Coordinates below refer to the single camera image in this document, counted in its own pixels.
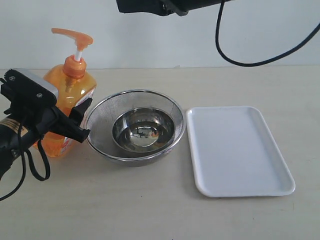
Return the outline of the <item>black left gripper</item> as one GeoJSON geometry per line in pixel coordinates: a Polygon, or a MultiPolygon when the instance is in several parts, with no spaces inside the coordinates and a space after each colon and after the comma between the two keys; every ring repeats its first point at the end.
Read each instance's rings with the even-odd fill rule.
{"type": "Polygon", "coordinates": [[[16,137],[21,128],[21,136],[39,137],[52,132],[83,143],[90,130],[81,128],[80,125],[92,101],[88,97],[73,107],[68,117],[54,103],[45,103],[43,100],[38,103],[13,100],[3,112],[5,118],[2,119],[2,136],[16,137]]]}

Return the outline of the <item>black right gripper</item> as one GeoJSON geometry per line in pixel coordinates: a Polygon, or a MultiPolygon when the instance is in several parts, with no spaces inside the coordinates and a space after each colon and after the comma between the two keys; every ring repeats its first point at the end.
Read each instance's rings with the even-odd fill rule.
{"type": "Polygon", "coordinates": [[[189,11],[221,4],[222,0],[116,0],[120,13],[150,13],[158,16],[177,14],[186,16],[189,11]]]}

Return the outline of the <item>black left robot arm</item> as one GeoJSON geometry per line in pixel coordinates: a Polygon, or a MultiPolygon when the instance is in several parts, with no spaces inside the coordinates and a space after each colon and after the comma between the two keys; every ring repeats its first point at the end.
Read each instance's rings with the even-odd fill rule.
{"type": "Polygon", "coordinates": [[[54,133],[83,143],[90,130],[80,127],[85,112],[92,103],[88,98],[65,115],[55,105],[35,109],[8,109],[9,115],[0,121],[0,175],[3,176],[23,153],[39,144],[47,133],[54,133]]]}

